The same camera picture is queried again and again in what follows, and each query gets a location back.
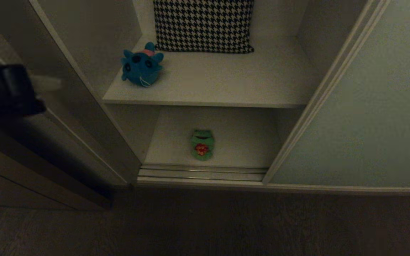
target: black and white pillow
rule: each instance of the black and white pillow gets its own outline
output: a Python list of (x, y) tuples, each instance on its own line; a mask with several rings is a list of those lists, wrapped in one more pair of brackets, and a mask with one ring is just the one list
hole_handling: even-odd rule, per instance
[(154, 0), (156, 49), (249, 53), (254, 0)]

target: shelf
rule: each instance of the shelf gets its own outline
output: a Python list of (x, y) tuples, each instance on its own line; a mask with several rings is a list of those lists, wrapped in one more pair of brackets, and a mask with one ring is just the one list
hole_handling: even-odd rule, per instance
[[(267, 168), (281, 143), (272, 109), (234, 107), (163, 107), (144, 165)], [(194, 129), (210, 129), (212, 159), (191, 155)]]
[[(134, 51), (155, 37), (142, 36)], [(158, 81), (143, 88), (120, 70), (105, 103), (222, 107), (298, 107), (319, 84), (296, 37), (255, 39), (249, 54), (164, 52)]]

